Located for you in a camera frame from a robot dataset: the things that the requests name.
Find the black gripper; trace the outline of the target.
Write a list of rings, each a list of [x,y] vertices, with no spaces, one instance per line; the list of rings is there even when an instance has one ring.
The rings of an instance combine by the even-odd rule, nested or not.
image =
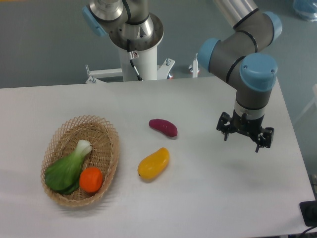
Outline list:
[[[258,119],[247,119],[246,116],[239,116],[235,111],[233,117],[223,112],[218,120],[216,130],[224,135],[224,141],[227,141],[229,134],[239,133],[251,139],[256,139],[257,153],[260,148],[270,148],[274,137],[274,128],[262,128],[264,116]]]

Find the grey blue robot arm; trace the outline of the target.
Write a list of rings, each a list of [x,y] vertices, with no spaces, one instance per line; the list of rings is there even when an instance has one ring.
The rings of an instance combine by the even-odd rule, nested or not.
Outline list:
[[[197,60],[236,90],[232,115],[222,113],[217,130],[225,137],[239,133],[257,148],[269,148],[274,129],[262,127],[264,111],[276,82],[278,66],[262,50],[281,34],[272,12],[260,12],[252,0],[218,0],[216,5],[234,30],[224,41],[206,40]],[[146,0],[92,0],[82,8],[87,25],[98,36],[109,35],[118,47],[124,81],[157,80],[157,47],[163,39],[161,20]]]

